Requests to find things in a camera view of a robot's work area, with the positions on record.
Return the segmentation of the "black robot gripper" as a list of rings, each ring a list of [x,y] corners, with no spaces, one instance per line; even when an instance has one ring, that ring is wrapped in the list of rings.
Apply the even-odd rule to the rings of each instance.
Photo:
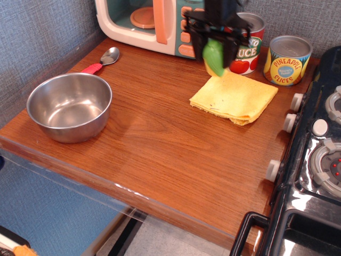
[[[185,11],[184,16],[185,31],[191,35],[197,61],[203,61],[203,50],[210,38],[223,42],[223,68],[236,59],[239,45],[249,45],[251,24],[236,11],[226,17],[221,11]]]

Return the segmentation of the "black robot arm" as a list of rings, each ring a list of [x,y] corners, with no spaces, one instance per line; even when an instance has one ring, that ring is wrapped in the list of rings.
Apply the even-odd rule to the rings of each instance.
[[[252,25],[237,15],[239,1],[204,1],[203,11],[185,11],[185,31],[191,36],[194,56],[203,60],[210,39],[223,46],[223,67],[237,57],[241,45],[249,45]]]

